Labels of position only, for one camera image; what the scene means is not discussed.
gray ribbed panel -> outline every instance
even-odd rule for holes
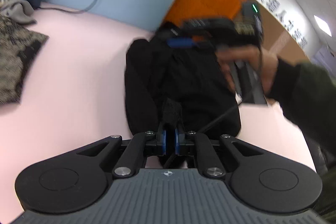
[[[116,180],[89,208],[68,215],[24,212],[13,224],[317,224],[313,211],[275,216],[254,211],[236,200],[220,180],[202,177],[197,169],[141,169]]]

fluorescent light panel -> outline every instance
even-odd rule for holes
[[[320,27],[320,29],[322,31],[324,31],[327,35],[331,36],[331,31],[329,29],[328,24],[324,20],[320,19],[319,17],[317,17],[315,15],[314,15],[314,17],[315,17],[317,25]]]

metal screw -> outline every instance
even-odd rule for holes
[[[216,177],[223,174],[223,171],[218,167],[211,167],[207,170],[208,175]]]
[[[131,170],[128,167],[118,167],[114,170],[114,173],[119,176],[127,176],[131,173]]]

pink table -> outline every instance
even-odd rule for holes
[[[131,137],[124,111],[125,52],[134,38],[150,37],[92,14],[38,10],[34,17],[38,24],[29,29],[50,38],[28,73],[21,103],[0,106],[2,224],[22,212],[14,190],[22,169],[112,134]],[[279,110],[242,106],[241,119],[241,139],[314,168],[301,132]]]

dark green sleeve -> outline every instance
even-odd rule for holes
[[[284,116],[305,135],[336,155],[336,86],[326,70],[279,60],[269,97],[279,101]]]

